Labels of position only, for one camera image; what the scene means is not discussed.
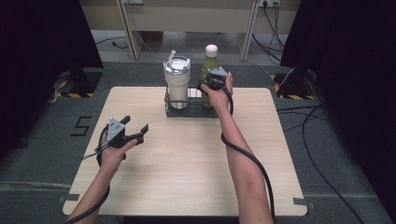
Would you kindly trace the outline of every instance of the gray carpet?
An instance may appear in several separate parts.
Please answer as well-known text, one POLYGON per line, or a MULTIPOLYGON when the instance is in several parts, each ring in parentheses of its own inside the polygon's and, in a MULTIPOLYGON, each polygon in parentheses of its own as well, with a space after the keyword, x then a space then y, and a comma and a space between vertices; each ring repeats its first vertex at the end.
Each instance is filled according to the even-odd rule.
MULTIPOLYGON (((320 104, 319 100, 278 99, 271 78, 257 65, 224 68, 233 72, 235 87, 270 89, 277 109, 320 104)), ((266 68, 270 74, 289 71, 276 66, 266 68)), ((199 63, 191 66, 192 86, 198 81, 200 69, 199 63)), ((66 215, 60 198, 73 183, 106 97, 115 86, 165 87, 163 67, 160 63, 105 63, 92 98, 58 98, 49 105, 30 131, 28 146, 11 150, 0 164, 0 223, 63 223, 66 215), (80 121, 80 125, 89 129, 83 136, 72 136, 84 133, 84 129, 75 128, 80 117, 90 117, 80 121)), ((293 110, 305 114, 279 114, 283 129, 301 124, 310 110, 293 110)), ((315 114, 320 115, 305 125, 306 143, 316 165, 364 223, 391 223, 361 168, 348 157, 325 112, 319 109, 315 114)), ((309 160, 302 127, 285 131, 285 136, 309 209, 304 217, 278 217, 277 223, 359 223, 309 160)), ((100 217, 98 223, 120 223, 120 220, 100 217)))

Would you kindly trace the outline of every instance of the green bottle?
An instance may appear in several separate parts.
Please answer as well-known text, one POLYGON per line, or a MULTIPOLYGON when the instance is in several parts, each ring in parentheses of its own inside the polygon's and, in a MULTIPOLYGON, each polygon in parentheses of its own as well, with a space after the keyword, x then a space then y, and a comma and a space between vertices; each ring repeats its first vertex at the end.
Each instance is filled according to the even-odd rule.
MULTIPOLYGON (((207 69, 209 68, 218 68, 218 47, 216 45, 208 45, 205 49, 205 62, 202 66, 202 74, 201 74, 201 81, 206 82, 206 76, 209 74, 207 69)), ((206 93, 202 93, 201 97, 203 106, 205 107, 212 107, 209 101, 209 96, 206 93)))

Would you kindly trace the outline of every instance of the table top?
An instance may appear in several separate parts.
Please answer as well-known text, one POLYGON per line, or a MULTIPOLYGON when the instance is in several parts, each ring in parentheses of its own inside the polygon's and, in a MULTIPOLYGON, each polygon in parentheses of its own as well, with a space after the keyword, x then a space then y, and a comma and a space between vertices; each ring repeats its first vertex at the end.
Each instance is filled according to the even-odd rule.
MULTIPOLYGON (((126 134, 139 133, 146 124, 145 143, 126 154, 111 182, 102 215, 115 216, 238 216, 221 128, 216 118, 168 118, 165 87, 115 87, 88 144, 97 147, 100 132, 110 118, 131 116, 126 134)), ((264 88, 234 88, 233 117, 256 157, 265 167, 275 197, 277 216, 303 216, 302 199, 271 92, 264 88)), ((83 161, 70 194, 79 200, 99 167, 95 157, 83 161)), ((70 214, 78 201, 66 201, 70 214)))

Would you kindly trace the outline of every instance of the bottle cap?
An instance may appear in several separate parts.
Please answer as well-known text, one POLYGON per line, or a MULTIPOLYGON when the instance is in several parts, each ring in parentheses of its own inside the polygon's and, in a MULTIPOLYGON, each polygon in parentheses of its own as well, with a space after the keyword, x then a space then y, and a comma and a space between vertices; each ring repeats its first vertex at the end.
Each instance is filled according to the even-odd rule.
POLYGON ((218 47, 216 45, 208 45, 205 49, 207 57, 214 58, 218 56, 218 47))

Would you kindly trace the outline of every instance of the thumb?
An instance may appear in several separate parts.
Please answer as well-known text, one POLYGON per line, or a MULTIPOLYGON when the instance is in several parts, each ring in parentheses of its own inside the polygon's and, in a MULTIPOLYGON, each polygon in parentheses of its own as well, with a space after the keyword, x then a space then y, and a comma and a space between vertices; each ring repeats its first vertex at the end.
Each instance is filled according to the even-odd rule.
POLYGON ((132 139, 131 141, 127 142, 125 146, 121 147, 120 150, 125 153, 126 151, 128 151, 129 149, 131 149, 136 145, 137 145, 137 139, 132 139))
POLYGON ((210 93, 210 91, 212 91, 206 84, 201 84, 201 89, 206 92, 207 94, 210 93))

